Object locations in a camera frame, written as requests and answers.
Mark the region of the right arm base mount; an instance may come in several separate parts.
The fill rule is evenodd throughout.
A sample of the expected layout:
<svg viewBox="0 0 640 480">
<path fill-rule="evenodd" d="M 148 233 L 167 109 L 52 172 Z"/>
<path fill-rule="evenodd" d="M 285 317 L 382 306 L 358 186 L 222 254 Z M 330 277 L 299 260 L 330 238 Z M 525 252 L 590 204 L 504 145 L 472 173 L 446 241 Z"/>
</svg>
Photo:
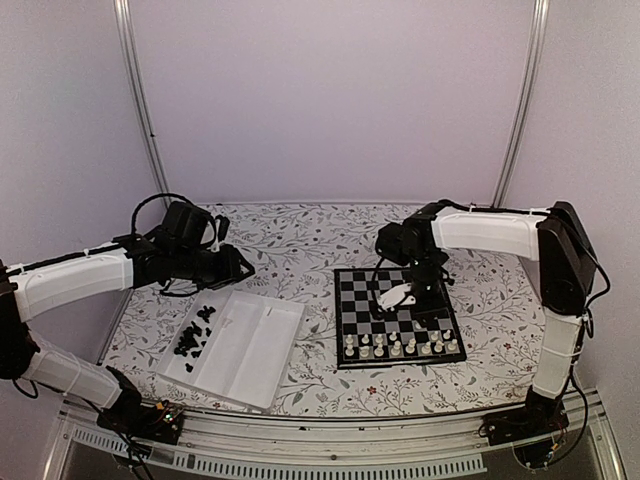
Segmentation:
<svg viewBox="0 0 640 480">
<path fill-rule="evenodd" d="M 486 414 L 477 433 L 487 439 L 490 446 L 527 440 L 512 451 L 521 466 L 535 470 L 547 467 L 554 460 L 568 426 L 563 404 L 552 411 L 546 407 L 523 406 Z"/>
</svg>

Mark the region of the white chess king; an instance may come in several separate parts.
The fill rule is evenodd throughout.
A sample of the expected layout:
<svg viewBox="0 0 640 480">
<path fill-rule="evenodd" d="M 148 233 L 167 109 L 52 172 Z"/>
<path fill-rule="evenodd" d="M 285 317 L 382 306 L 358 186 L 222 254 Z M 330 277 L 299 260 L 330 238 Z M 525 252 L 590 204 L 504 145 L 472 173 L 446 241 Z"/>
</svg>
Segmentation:
<svg viewBox="0 0 640 480">
<path fill-rule="evenodd" d="M 390 356 L 391 357 L 401 357 L 402 356 L 403 347 L 399 340 L 396 340 L 394 344 L 390 348 Z"/>
</svg>

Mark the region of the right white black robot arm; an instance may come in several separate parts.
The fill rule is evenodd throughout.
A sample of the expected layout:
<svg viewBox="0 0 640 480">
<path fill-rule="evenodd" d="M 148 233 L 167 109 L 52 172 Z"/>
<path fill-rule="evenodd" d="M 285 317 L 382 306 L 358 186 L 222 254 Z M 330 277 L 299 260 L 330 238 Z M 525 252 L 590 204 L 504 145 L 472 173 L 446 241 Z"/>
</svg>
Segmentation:
<svg viewBox="0 0 640 480">
<path fill-rule="evenodd" d="M 448 251 L 465 249 L 517 256 L 538 265 L 545 329 L 537 371 L 516 421 L 524 435 L 537 436 L 554 422 L 583 340 L 594 333 L 591 305 L 611 287 L 599 292 L 592 288 L 595 277 L 606 272 L 569 202 L 519 210 L 442 199 L 379 230 L 376 253 L 408 268 L 410 279 L 381 294 L 378 311 L 427 306 L 430 295 L 450 281 L 444 268 Z"/>
</svg>

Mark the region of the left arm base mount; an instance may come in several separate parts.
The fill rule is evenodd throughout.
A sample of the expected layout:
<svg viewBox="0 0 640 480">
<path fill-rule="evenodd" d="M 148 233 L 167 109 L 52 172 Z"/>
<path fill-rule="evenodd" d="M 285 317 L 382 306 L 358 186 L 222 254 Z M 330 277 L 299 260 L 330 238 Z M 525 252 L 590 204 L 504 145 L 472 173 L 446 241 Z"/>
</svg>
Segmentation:
<svg viewBox="0 0 640 480">
<path fill-rule="evenodd" d="M 98 414 L 97 425 L 128 438 L 177 445 L 184 424 L 183 413 L 182 406 L 168 400 L 127 411 L 113 407 Z"/>
</svg>

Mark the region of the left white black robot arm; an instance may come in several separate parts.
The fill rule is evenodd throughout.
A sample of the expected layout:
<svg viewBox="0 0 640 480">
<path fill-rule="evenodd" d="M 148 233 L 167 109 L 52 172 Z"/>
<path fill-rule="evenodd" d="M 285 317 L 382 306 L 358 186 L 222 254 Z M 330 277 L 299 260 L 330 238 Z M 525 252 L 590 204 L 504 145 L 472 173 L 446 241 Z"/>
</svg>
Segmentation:
<svg viewBox="0 0 640 480">
<path fill-rule="evenodd" d="M 49 310 L 107 292 L 174 280 L 196 291 L 217 290 L 254 275 L 254 267 L 227 244 L 229 220 L 175 196 L 161 223 L 83 251 L 1 268 L 1 377 L 24 379 L 80 397 L 128 434 L 148 426 L 148 412 L 132 382 L 112 367 L 98 367 L 30 332 L 29 321 Z"/>
</svg>

